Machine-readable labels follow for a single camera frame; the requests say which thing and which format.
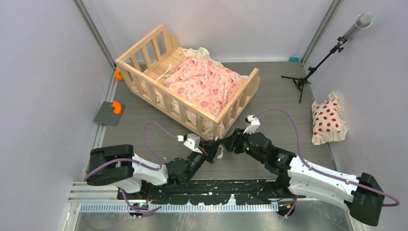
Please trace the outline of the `pink unicorn print cushion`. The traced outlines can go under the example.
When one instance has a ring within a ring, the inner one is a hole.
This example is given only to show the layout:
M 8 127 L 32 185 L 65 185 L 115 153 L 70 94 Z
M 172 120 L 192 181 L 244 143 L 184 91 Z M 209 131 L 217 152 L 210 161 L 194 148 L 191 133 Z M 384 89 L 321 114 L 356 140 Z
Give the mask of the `pink unicorn print cushion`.
M 210 58 L 203 47 L 184 49 L 185 57 L 176 66 L 169 65 L 156 81 L 199 109 L 217 117 L 247 80 Z

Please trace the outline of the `wooden slatted pet bed frame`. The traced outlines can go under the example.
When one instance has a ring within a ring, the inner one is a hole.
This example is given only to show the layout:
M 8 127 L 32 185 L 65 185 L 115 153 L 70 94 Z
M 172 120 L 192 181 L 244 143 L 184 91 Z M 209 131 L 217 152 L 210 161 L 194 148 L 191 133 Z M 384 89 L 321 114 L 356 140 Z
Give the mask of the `wooden slatted pet bed frame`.
M 223 137 L 259 87 L 259 70 L 255 68 L 220 115 L 214 117 L 156 79 L 171 64 L 185 57 L 177 38 L 164 24 L 158 25 L 116 59 L 116 65 L 131 92 L 179 122 L 198 136 L 210 140 Z

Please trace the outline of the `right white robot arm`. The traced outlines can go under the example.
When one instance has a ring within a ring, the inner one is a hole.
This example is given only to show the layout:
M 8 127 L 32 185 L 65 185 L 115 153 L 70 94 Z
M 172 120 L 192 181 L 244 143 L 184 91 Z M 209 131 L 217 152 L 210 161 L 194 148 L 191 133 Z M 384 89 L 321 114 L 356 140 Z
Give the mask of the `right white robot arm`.
M 247 134 L 236 129 L 222 144 L 230 152 L 248 154 L 276 175 L 274 189 L 278 196 L 316 198 L 342 208 L 361 223 L 374 227 L 379 224 L 384 195 L 371 174 L 355 176 L 301 160 L 274 146 L 261 132 Z

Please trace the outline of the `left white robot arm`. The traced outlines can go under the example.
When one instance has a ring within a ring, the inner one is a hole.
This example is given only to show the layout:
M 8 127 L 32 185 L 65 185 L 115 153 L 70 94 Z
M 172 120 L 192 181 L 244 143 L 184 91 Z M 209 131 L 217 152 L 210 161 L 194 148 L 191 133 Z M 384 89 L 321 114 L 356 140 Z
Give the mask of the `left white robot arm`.
M 144 182 L 161 186 L 190 181 L 205 161 L 213 162 L 220 144 L 220 140 L 201 141 L 185 159 L 175 158 L 162 165 L 141 158 L 130 144 L 93 149 L 84 181 L 90 186 L 114 185 L 142 199 L 148 191 Z

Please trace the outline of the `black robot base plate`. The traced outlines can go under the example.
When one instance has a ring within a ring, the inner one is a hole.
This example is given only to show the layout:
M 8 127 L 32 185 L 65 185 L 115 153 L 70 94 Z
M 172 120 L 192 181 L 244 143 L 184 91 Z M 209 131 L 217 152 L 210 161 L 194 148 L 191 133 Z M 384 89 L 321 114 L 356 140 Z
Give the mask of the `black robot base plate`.
M 266 205 L 294 199 L 275 180 L 191 180 L 170 186 L 143 181 L 140 192 L 126 192 L 125 196 L 128 200 L 148 200 L 154 205 L 225 205 L 232 198 L 238 205 Z

